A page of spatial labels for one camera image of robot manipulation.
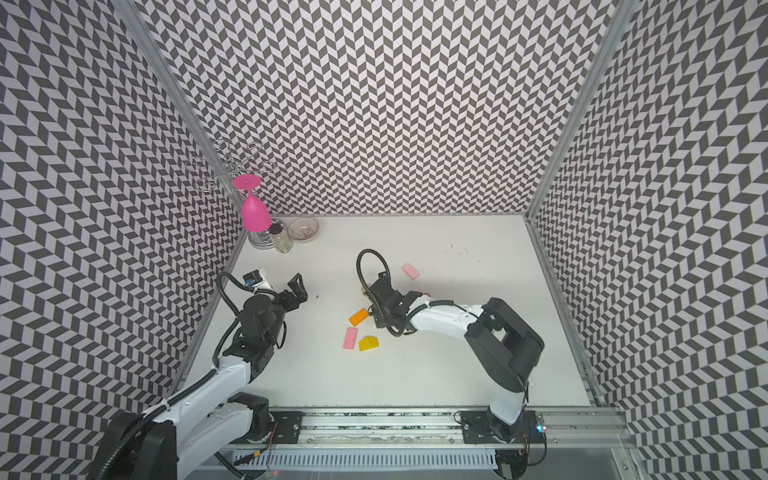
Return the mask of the orange rectangular block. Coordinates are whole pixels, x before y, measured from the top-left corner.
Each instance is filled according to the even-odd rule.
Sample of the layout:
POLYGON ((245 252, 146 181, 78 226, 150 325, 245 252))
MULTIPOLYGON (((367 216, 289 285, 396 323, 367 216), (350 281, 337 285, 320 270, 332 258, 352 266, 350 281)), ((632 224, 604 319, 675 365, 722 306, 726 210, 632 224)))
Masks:
POLYGON ((357 311, 355 314, 353 314, 349 318, 349 322, 352 327, 359 326, 363 321, 365 321, 369 317, 369 312, 367 309, 361 309, 357 311))

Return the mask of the light pink rectangular block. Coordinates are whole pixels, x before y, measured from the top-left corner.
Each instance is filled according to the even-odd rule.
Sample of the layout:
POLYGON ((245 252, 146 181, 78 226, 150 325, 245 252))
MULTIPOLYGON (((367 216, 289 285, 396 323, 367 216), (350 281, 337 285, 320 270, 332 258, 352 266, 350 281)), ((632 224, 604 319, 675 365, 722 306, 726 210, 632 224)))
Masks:
POLYGON ((410 263, 404 264, 401 269, 412 280, 415 280, 420 276, 420 272, 410 263))

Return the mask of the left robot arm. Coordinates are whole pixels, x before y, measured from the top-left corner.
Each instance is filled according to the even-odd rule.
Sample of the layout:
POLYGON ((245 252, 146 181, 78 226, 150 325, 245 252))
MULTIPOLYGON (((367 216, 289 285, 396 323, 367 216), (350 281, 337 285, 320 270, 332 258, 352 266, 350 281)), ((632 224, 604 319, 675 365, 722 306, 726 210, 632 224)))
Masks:
POLYGON ((277 293, 266 281, 236 287, 249 293, 234 307, 212 366, 200 379, 140 414, 122 412, 107 426, 87 473, 90 479, 184 479, 231 441, 271 438, 269 402, 246 393, 285 342, 285 316, 306 302, 301 275, 277 293))

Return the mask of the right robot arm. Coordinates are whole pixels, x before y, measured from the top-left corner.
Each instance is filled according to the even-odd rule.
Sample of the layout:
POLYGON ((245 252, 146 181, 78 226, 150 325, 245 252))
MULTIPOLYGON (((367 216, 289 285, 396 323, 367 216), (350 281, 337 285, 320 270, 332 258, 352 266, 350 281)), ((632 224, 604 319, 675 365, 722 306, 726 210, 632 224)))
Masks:
POLYGON ((396 337, 433 332, 466 341, 494 391, 485 418, 493 437, 511 443, 519 436, 528 402, 529 378, 545 349, 541 336, 505 301, 482 305, 436 300, 421 292, 402 294, 382 272, 362 284, 376 325, 396 337))

